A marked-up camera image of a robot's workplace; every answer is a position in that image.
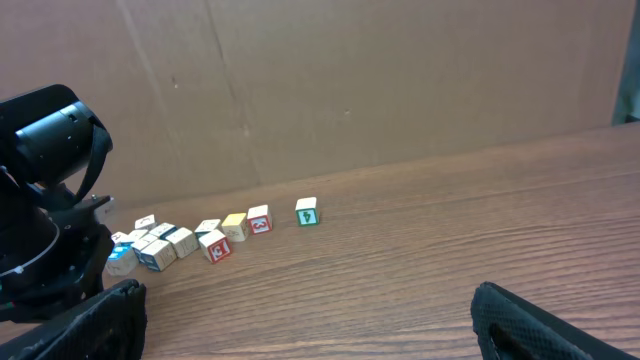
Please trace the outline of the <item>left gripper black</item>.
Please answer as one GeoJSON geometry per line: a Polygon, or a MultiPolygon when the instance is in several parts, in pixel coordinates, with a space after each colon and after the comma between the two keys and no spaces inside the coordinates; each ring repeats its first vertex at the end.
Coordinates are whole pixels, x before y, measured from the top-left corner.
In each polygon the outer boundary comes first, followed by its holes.
{"type": "Polygon", "coordinates": [[[1,103],[1,319],[42,322],[102,291],[113,248],[92,198],[113,142],[66,85],[1,103]]]}

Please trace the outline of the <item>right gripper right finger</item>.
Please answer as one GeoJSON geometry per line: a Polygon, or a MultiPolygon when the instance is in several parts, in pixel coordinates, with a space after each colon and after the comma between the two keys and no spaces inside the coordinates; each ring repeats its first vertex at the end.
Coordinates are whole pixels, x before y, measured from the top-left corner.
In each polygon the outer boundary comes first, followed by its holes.
{"type": "Polygon", "coordinates": [[[491,282],[470,313],[484,360],[639,360],[491,282]]]}

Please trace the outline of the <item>white block butterfly picture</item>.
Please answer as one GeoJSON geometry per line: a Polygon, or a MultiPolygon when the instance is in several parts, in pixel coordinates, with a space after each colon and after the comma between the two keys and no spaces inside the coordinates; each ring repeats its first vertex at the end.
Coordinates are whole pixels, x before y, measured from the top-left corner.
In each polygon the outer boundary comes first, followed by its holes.
{"type": "Polygon", "coordinates": [[[176,259],[176,252],[170,242],[156,240],[140,252],[144,265],[152,271],[162,272],[176,259]]]}

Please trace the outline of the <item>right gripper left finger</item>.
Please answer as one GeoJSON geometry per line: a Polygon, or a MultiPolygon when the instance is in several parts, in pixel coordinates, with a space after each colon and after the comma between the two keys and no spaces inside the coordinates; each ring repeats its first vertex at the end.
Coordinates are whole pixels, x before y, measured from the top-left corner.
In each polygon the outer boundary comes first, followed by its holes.
{"type": "Polygon", "coordinates": [[[1,345],[2,360],[139,360],[145,345],[146,287],[123,280],[1,345]]]}

